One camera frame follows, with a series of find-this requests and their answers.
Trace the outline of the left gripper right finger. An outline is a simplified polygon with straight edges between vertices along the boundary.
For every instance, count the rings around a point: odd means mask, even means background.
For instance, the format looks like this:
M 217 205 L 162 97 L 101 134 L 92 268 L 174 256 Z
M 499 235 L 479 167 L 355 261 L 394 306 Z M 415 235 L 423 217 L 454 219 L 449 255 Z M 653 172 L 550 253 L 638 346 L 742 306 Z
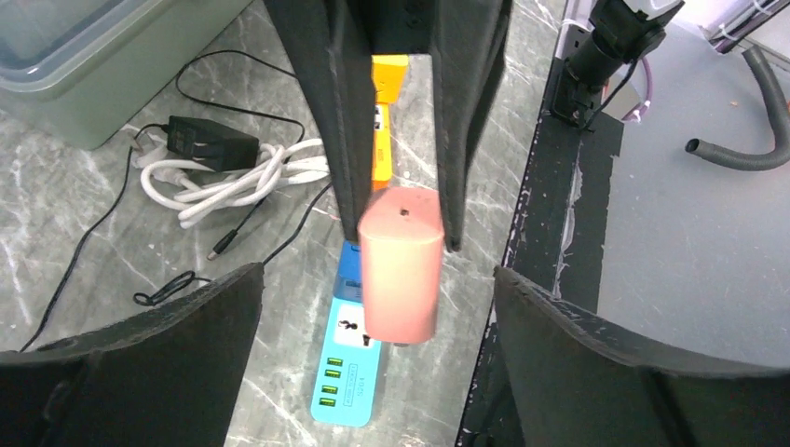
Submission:
M 785 446 L 789 372 L 650 339 L 495 272 L 500 343 L 529 446 Z

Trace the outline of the blue cube socket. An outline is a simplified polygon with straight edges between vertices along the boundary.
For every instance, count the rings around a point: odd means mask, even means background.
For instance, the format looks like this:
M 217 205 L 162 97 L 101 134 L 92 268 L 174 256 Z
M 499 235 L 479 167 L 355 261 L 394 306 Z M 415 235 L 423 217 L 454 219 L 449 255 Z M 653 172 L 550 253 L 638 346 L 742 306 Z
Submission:
M 360 248 L 348 241 L 343 243 L 340 253 L 333 296 L 351 303 L 362 301 Z

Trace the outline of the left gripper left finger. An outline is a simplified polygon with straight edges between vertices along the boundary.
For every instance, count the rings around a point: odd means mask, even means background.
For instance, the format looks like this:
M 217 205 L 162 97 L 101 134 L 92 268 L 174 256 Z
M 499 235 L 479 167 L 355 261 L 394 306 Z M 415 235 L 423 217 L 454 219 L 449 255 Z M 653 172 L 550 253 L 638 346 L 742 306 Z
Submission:
M 262 311 L 245 264 L 114 324 L 1 356 L 5 446 L 221 446 Z

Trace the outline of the teal power strip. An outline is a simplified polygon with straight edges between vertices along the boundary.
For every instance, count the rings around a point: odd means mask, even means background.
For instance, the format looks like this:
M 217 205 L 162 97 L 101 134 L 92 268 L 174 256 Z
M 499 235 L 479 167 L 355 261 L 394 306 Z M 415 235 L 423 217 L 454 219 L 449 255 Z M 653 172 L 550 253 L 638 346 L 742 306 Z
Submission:
M 362 305 L 334 297 L 310 405 L 314 420 L 345 427 L 368 424 L 381 347 L 365 329 Z

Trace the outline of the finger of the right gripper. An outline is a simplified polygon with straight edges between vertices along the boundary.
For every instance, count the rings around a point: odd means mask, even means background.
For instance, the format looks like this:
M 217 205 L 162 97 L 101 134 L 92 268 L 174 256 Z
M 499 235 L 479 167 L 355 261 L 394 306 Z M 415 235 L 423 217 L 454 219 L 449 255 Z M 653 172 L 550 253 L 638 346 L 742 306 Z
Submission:
M 344 236 L 372 189 L 372 54 L 356 1 L 273 0 L 266 9 L 323 141 Z
M 433 71 L 437 186 L 446 248 L 459 251 L 467 182 L 505 70 L 511 1 L 438 1 L 429 54 Z

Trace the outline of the black power adapter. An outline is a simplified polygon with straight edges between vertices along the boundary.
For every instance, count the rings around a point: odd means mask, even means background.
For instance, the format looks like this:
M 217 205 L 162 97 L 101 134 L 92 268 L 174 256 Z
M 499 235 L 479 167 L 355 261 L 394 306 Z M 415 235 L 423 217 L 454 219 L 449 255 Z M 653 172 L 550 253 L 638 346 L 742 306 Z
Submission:
M 166 126 L 167 149 L 215 172 L 253 169 L 259 139 L 219 122 L 171 115 Z

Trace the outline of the pink small block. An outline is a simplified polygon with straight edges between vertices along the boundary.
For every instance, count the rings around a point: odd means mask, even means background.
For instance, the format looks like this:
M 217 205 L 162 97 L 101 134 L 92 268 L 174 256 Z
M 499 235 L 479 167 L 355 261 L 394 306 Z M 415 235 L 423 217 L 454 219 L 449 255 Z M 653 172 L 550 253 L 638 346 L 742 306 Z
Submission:
M 438 192 L 402 186 L 375 192 L 358 236 L 367 332 L 392 344 L 427 342 L 436 332 L 443 265 Z

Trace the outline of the yellow cube socket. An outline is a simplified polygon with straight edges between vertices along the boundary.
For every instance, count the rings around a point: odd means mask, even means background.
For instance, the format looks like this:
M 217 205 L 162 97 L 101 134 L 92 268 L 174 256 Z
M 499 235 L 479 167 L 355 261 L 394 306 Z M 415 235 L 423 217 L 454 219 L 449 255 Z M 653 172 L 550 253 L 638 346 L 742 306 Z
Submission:
M 396 103 L 409 67 L 409 57 L 405 54 L 374 55 L 372 63 L 375 102 Z

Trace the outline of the orange power strip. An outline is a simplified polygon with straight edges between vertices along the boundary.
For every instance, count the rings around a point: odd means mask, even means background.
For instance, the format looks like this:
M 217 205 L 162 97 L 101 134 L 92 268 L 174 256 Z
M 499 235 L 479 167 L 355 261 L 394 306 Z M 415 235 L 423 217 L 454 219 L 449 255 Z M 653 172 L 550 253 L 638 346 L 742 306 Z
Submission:
M 393 175 L 389 105 L 377 103 L 374 118 L 372 187 L 378 191 L 388 187 Z

